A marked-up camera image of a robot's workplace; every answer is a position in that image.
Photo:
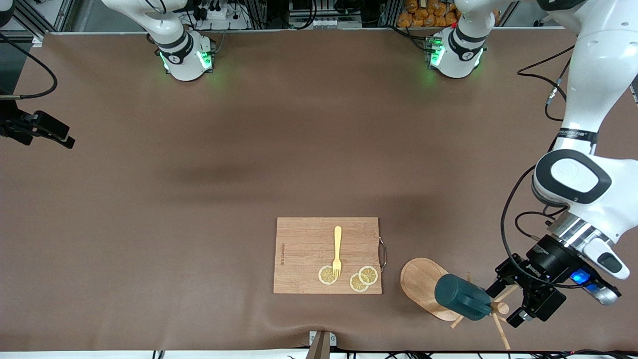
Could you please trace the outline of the dark teal mug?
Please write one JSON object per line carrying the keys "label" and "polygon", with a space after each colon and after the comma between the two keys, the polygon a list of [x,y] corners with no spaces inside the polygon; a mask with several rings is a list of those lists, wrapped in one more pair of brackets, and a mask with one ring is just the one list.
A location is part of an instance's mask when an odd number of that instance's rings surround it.
{"label": "dark teal mug", "polygon": [[454,274],[445,274],[437,281],[435,299],[439,305],[472,321],[482,320],[492,312],[487,291]]}

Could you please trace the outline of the wooden mug tree rack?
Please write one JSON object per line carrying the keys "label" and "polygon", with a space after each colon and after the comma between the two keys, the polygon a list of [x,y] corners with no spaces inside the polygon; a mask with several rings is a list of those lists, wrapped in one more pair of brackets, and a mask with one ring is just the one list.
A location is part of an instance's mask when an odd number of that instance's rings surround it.
{"label": "wooden mug tree rack", "polygon": [[[425,309],[429,314],[442,321],[451,322],[450,328],[455,329],[465,316],[445,308],[438,304],[435,298],[435,287],[440,278],[447,275],[448,271],[440,267],[428,258],[414,258],[403,266],[400,275],[400,284],[403,292],[416,304]],[[496,326],[496,330],[504,345],[504,349],[511,350],[511,345],[503,329],[503,323],[506,323],[504,316],[509,313],[509,306],[504,301],[510,294],[519,291],[517,285],[508,286],[506,291],[491,299],[488,303],[489,313],[486,318],[492,318]]]}

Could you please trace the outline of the brown table mat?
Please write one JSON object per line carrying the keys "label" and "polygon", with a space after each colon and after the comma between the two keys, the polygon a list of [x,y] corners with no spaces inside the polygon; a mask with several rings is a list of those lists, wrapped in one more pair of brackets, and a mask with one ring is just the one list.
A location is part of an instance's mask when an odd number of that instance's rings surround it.
{"label": "brown table mat", "polygon": [[[73,149],[0,139],[0,352],[264,350],[329,330],[361,352],[497,351],[404,295],[416,257],[481,286],[506,254],[501,210],[560,125],[519,68],[574,43],[498,29],[461,80],[392,30],[226,35],[184,83],[144,35],[50,35],[59,79],[25,100]],[[377,217],[381,295],[273,293],[278,217]]]}

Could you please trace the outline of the yellow plastic fork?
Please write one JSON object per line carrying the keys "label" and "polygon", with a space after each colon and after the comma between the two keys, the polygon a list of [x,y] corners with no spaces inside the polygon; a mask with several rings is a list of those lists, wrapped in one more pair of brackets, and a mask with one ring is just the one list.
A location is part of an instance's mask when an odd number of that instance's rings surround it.
{"label": "yellow plastic fork", "polygon": [[333,228],[333,262],[332,272],[333,277],[337,280],[341,275],[342,262],[341,262],[341,241],[342,241],[342,227],[335,226]]}

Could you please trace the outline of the white power strip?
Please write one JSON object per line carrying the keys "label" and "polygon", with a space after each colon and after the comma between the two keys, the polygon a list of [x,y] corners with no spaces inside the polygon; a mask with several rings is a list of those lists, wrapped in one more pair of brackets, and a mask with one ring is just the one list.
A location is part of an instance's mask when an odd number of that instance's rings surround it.
{"label": "white power strip", "polygon": [[248,9],[238,0],[190,0],[187,19],[195,30],[253,29]]}

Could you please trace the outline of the orange snack packets pile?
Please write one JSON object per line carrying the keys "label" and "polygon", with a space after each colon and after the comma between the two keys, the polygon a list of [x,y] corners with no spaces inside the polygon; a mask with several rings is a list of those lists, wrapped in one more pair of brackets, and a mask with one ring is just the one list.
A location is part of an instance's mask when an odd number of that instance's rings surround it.
{"label": "orange snack packets pile", "polygon": [[403,0],[397,27],[449,27],[460,18],[453,0]]}

